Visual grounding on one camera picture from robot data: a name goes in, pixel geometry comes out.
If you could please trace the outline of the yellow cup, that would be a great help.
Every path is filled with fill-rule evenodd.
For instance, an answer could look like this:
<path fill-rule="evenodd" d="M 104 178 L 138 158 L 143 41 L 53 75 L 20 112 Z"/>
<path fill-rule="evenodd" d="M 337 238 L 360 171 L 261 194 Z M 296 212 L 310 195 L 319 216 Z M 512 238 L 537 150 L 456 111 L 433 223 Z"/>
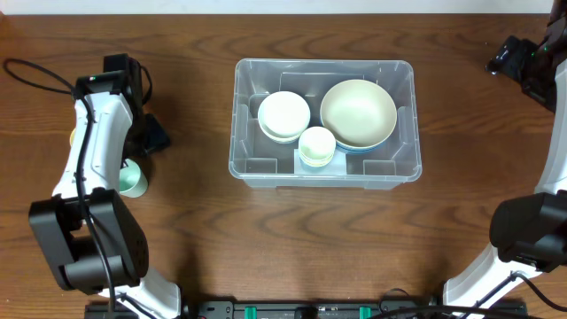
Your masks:
<path fill-rule="evenodd" d="M 69 137 L 69 144 L 70 144 L 70 146 L 73 146 L 75 131 L 76 131 L 76 128 L 74 128 L 74 129 L 72 130 L 71 134 L 70 134 L 70 137 Z"/>
<path fill-rule="evenodd" d="M 327 166 L 332 161 L 332 157 L 329 157 L 327 159 L 321 159 L 321 160 L 313 160 L 313 159 L 303 158 L 303 157 L 301 157 L 300 159 L 305 165 L 307 165 L 309 167 L 324 167 L 324 166 Z"/>

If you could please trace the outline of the green cup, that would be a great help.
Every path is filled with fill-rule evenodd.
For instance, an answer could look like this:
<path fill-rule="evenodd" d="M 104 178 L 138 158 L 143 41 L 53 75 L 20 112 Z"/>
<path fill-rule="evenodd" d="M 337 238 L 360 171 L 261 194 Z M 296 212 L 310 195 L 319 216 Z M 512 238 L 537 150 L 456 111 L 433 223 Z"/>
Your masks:
<path fill-rule="evenodd" d="M 148 189 L 148 181 L 136 162 L 125 159 L 120 169 L 120 195 L 128 198 L 139 198 Z"/>

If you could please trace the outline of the white small bowl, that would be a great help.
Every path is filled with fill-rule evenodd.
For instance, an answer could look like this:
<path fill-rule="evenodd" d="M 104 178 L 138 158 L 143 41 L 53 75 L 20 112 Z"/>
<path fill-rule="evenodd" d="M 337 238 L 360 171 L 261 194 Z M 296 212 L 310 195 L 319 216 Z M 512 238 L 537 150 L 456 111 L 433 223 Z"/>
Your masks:
<path fill-rule="evenodd" d="M 260 129 L 272 136 L 296 136 L 308 127 L 310 120 L 311 111 L 307 101 L 290 91 L 267 96 L 258 110 Z"/>

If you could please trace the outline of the beige large bowl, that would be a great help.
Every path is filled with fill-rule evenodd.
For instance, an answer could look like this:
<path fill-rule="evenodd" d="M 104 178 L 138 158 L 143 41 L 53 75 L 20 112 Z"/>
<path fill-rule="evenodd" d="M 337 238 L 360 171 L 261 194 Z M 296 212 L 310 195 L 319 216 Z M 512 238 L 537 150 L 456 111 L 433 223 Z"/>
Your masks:
<path fill-rule="evenodd" d="M 329 89 L 321 102 L 320 119 L 341 142 L 362 147 L 390 136 L 398 114 L 385 89 L 374 82 L 352 79 Z"/>

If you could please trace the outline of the cream white cup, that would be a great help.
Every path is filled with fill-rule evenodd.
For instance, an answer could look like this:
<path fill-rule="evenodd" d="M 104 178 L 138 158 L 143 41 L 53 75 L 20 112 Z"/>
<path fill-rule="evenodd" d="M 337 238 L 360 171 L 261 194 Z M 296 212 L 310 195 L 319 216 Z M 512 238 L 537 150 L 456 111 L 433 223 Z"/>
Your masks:
<path fill-rule="evenodd" d="M 299 156 L 313 160 L 333 158 L 336 140 L 333 134 L 323 127 L 306 129 L 299 138 Z"/>

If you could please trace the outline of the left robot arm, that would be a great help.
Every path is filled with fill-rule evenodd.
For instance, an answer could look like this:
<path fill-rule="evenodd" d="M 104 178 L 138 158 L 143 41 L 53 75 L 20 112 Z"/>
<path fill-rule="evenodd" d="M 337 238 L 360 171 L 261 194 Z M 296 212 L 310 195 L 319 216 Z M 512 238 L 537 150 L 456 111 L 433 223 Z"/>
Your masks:
<path fill-rule="evenodd" d="M 58 286 L 109 299 L 101 318 L 183 317 L 183 296 L 149 265 L 144 232 L 120 197 L 120 170 L 130 157 L 170 145 L 144 111 L 148 70 L 128 54 L 106 56 L 100 74 L 71 86 L 75 135 L 51 198 L 32 203 L 28 220 Z M 115 309 L 115 302 L 126 313 Z"/>

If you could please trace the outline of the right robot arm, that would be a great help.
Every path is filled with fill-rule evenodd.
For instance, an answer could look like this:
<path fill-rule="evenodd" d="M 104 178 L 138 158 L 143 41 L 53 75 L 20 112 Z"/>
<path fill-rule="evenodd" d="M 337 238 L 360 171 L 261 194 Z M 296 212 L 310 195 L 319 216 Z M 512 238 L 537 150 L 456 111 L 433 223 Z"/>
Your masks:
<path fill-rule="evenodd" d="M 447 280 L 438 318 L 509 318 L 495 304 L 521 283 L 566 263 L 566 1 L 555 1 L 540 43 L 510 36 L 487 66 L 555 116 L 546 165 L 534 193 L 496 208 L 490 242 Z"/>

